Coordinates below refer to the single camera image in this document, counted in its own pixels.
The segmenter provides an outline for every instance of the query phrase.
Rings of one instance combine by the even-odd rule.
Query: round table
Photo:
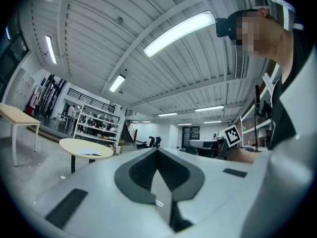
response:
[[[75,172],[75,159],[76,156],[81,158],[89,159],[89,163],[92,163],[99,159],[105,159],[113,155],[113,150],[111,150],[109,147],[106,147],[104,145],[100,145],[94,142],[81,140],[81,139],[75,139],[75,138],[64,138],[59,141],[59,145],[68,153],[71,154],[71,173]],[[77,151],[79,149],[93,149],[97,151],[102,156],[98,155],[81,155],[77,154]]]

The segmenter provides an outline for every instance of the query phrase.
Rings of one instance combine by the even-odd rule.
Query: paper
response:
[[[98,151],[92,148],[80,148],[77,149],[77,154],[78,155],[98,155],[102,156]]]

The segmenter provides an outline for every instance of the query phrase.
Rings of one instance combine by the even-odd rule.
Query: black slot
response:
[[[239,170],[235,170],[235,169],[225,169],[225,170],[223,170],[223,172],[230,174],[230,175],[233,175],[233,176],[242,177],[242,178],[246,177],[246,175],[247,175],[247,172],[239,171]]]
[[[88,192],[81,189],[73,189],[45,219],[54,226],[63,229]]]

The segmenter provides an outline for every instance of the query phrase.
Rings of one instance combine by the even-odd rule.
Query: metal shelving unit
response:
[[[276,81],[276,77],[279,75],[278,74],[278,71],[279,71],[279,65],[276,64],[275,68],[274,68],[274,71],[273,71],[273,74],[272,74],[272,77],[270,78],[268,76],[267,73],[264,74],[263,76],[263,80],[266,84],[264,90],[261,92],[260,94],[260,99],[261,99],[261,104],[260,104],[260,110],[263,108],[263,105],[264,105],[264,101],[266,101],[267,103],[270,103],[271,101],[271,95],[272,95],[272,90],[273,90],[273,87],[274,87],[274,82]],[[240,117],[240,122],[241,122],[241,134],[242,134],[242,145],[244,146],[244,139],[243,139],[243,135],[247,134],[247,133],[250,133],[250,132],[254,132],[254,127],[253,128],[250,128],[246,131],[243,131],[243,121],[244,120],[249,120],[249,119],[254,119],[254,105],[252,105],[252,107],[250,108],[250,110],[243,116],[243,117]],[[271,123],[271,119],[268,119],[260,124],[257,125],[257,130],[259,128],[266,128],[266,127],[269,127],[270,126],[270,123]]]
[[[92,112],[94,112],[94,114],[87,114],[87,113],[84,113],[84,110],[85,109],[89,109],[89,110],[92,110]],[[114,120],[114,119],[118,119],[118,122],[115,123],[115,122],[111,122],[111,121],[108,121],[108,120],[105,120],[105,119],[102,119],[102,118],[99,118],[99,117],[94,117],[94,115],[96,114],[103,114],[103,115],[107,115],[107,116],[112,116],[111,117],[111,120]],[[111,112],[108,112],[106,110],[103,110],[103,109],[100,109],[100,108],[97,108],[95,106],[92,106],[92,105],[89,105],[89,104],[86,104],[84,103],[81,110],[80,110],[80,113],[79,113],[79,116],[78,116],[78,119],[77,119],[77,123],[76,123],[76,127],[75,127],[75,130],[74,130],[74,135],[73,135],[73,138],[75,138],[75,136],[82,136],[82,137],[86,137],[86,138],[90,138],[90,139],[95,139],[95,140],[100,140],[100,141],[106,141],[106,142],[110,142],[110,143],[116,143],[116,140],[111,140],[111,139],[104,139],[104,138],[99,138],[99,137],[96,137],[96,136],[93,136],[93,135],[89,135],[89,134],[86,134],[86,133],[81,133],[79,132],[77,129],[78,129],[78,126],[83,126],[83,127],[87,127],[87,128],[91,128],[91,129],[95,129],[95,130],[98,130],[98,131],[102,131],[102,132],[109,132],[111,134],[113,134],[113,138],[116,138],[118,132],[117,131],[110,131],[110,130],[107,130],[105,128],[96,128],[92,125],[89,125],[87,123],[82,123],[81,122],[81,118],[82,117],[87,117],[87,118],[90,118],[92,120],[97,120],[97,121],[102,121],[102,122],[106,122],[106,123],[109,123],[109,124],[112,124],[112,125],[115,125],[115,126],[119,126],[119,120],[120,120],[120,116],[117,116]]]
[[[266,120],[266,121],[260,123],[259,125],[257,125],[257,130],[258,130],[259,128],[262,128],[262,127],[269,127],[270,124],[271,124],[271,119],[268,119],[268,120]],[[251,129],[248,129],[248,130],[246,130],[246,131],[243,131],[242,134],[246,134],[246,133],[250,133],[250,132],[254,132],[254,127],[251,128]]]

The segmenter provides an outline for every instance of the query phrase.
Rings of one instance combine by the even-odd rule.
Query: window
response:
[[[7,23],[0,41],[0,100],[15,69],[28,51],[18,13],[15,13]]]
[[[20,62],[24,58],[27,48],[22,40],[22,37],[19,36],[10,47],[14,57]]]

